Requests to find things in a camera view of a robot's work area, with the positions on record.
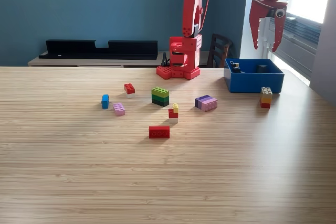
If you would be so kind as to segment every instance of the yellow lego brick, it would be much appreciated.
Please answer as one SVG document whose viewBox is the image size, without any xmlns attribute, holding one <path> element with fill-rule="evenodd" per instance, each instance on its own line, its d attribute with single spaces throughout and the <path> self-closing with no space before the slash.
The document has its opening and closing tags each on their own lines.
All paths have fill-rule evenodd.
<svg viewBox="0 0 336 224">
<path fill-rule="evenodd" d="M 260 99 L 262 103 L 268 103 L 268 104 L 272 103 L 272 98 L 261 97 Z"/>
<path fill-rule="evenodd" d="M 169 91 L 167 89 L 155 87 L 152 89 L 152 94 L 161 98 L 166 98 L 169 96 Z"/>
<path fill-rule="evenodd" d="M 271 91 L 271 88 L 261 88 L 261 99 L 267 99 L 267 100 L 272 100 L 273 93 Z"/>
<path fill-rule="evenodd" d="M 173 104 L 174 113 L 178 113 L 178 107 L 179 105 L 177 103 Z"/>
</svg>

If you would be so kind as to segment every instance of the red lego brick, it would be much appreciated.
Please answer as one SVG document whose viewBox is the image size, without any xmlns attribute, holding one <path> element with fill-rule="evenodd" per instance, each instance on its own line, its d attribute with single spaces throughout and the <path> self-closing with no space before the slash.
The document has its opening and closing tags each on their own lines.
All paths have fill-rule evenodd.
<svg viewBox="0 0 336 224">
<path fill-rule="evenodd" d="M 262 103 L 261 102 L 261 99 L 259 99 L 259 102 L 260 102 L 260 106 L 264 109 L 269 109 L 271 108 L 271 104 L 270 103 Z"/>
<path fill-rule="evenodd" d="M 135 94 L 135 88 L 133 87 L 132 84 L 125 84 L 124 85 L 124 89 L 126 91 L 127 94 Z"/>
<path fill-rule="evenodd" d="M 163 79 L 168 80 L 173 76 L 173 69 L 172 67 L 158 66 L 156 68 L 156 74 L 161 76 Z"/>
<path fill-rule="evenodd" d="M 173 78 L 184 78 L 183 73 L 184 73 L 183 71 L 173 70 Z"/>
<path fill-rule="evenodd" d="M 199 67 L 195 68 L 195 70 L 193 70 L 190 73 L 184 72 L 184 78 L 187 80 L 191 80 L 194 79 L 195 77 L 199 76 L 201 74 L 201 69 Z"/>
<path fill-rule="evenodd" d="M 169 126 L 150 126 L 149 138 L 170 138 Z"/>
<path fill-rule="evenodd" d="M 169 118 L 179 118 L 178 113 L 174 113 L 173 109 L 168 109 Z"/>
</svg>

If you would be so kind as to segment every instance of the white wall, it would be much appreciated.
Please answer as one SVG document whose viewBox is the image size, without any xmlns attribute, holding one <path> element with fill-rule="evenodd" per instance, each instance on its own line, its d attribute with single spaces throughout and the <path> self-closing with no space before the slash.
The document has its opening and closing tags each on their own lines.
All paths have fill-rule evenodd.
<svg viewBox="0 0 336 224">
<path fill-rule="evenodd" d="M 245 6 L 245 18 L 244 18 L 244 27 L 243 27 L 243 37 L 241 39 L 242 47 L 240 49 L 240 58 L 241 59 L 261 59 L 263 56 L 263 25 L 264 22 L 260 23 L 260 34 L 259 34 L 259 47 L 258 50 L 254 48 L 252 33 L 249 22 L 249 15 L 251 11 L 252 0 L 246 0 Z"/>
<path fill-rule="evenodd" d="M 328 0 L 311 76 L 311 88 L 336 106 L 336 0 Z"/>
</svg>

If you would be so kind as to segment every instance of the stacked lego bricks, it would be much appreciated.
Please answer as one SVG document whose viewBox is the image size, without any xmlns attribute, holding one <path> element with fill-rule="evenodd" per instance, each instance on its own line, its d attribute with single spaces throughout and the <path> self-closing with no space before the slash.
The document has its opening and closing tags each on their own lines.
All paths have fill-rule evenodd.
<svg viewBox="0 0 336 224">
<path fill-rule="evenodd" d="M 159 87 L 152 89 L 152 103 L 166 107 L 169 105 L 169 91 Z"/>
<path fill-rule="evenodd" d="M 218 101 L 210 95 L 205 95 L 195 99 L 195 107 L 203 111 L 209 111 L 217 108 Z"/>
<path fill-rule="evenodd" d="M 168 110 L 169 114 L 169 122 L 170 123 L 178 123 L 179 117 L 178 117 L 178 107 L 179 105 L 177 103 L 173 104 L 173 108 Z"/>
<path fill-rule="evenodd" d="M 272 103 L 273 93 L 271 88 L 261 88 L 260 94 L 260 106 L 265 109 L 269 109 Z"/>
<path fill-rule="evenodd" d="M 133 87 L 132 84 L 125 84 L 124 85 L 124 90 L 127 95 L 127 98 L 134 98 L 135 97 L 135 88 Z"/>
</svg>

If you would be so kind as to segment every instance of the black tray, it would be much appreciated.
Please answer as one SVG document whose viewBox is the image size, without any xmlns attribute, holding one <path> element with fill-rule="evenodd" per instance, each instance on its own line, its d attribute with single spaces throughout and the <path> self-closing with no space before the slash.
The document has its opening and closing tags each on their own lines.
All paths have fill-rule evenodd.
<svg viewBox="0 0 336 224">
<path fill-rule="evenodd" d="M 46 41 L 46 54 L 40 59 L 156 60 L 157 41 L 109 41 L 108 48 L 97 48 L 95 40 Z"/>
</svg>

